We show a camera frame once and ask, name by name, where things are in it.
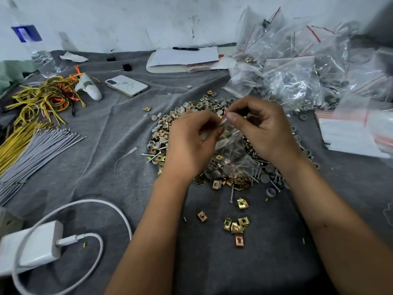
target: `smartphone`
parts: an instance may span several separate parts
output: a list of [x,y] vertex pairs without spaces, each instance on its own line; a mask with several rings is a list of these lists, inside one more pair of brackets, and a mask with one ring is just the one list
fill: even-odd
[[141,94],[149,88],[149,86],[130,79],[129,77],[125,77],[124,75],[118,75],[114,78],[107,79],[105,84],[129,97]]

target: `plastic water bottle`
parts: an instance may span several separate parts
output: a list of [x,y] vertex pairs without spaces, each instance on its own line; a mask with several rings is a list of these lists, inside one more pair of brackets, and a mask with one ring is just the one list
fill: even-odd
[[56,75],[59,69],[52,55],[45,49],[35,26],[26,20],[25,15],[13,0],[9,0],[9,7],[13,19],[11,28],[31,53],[35,67],[43,77],[50,78]]

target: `green cloth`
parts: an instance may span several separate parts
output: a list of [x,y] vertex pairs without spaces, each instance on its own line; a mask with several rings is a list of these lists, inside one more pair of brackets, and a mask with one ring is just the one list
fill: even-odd
[[21,82],[22,72],[34,72],[37,69],[32,60],[6,60],[0,62],[0,93],[9,87],[9,82]]

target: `person's left hand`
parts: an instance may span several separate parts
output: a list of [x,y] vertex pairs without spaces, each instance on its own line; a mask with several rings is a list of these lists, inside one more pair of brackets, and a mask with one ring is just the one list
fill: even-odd
[[[221,119],[209,110],[187,111],[175,120],[169,132],[169,142],[163,175],[186,180],[188,183],[208,165],[223,127],[217,128]],[[200,140],[201,130],[211,130]]]

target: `bundle of gray rods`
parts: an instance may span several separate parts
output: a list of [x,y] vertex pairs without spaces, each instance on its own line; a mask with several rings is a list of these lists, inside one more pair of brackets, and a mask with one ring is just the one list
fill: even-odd
[[83,140],[68,128],[37,130],[17,161],[0,177],[0,207],[3,207],[24,183],[42,166]]

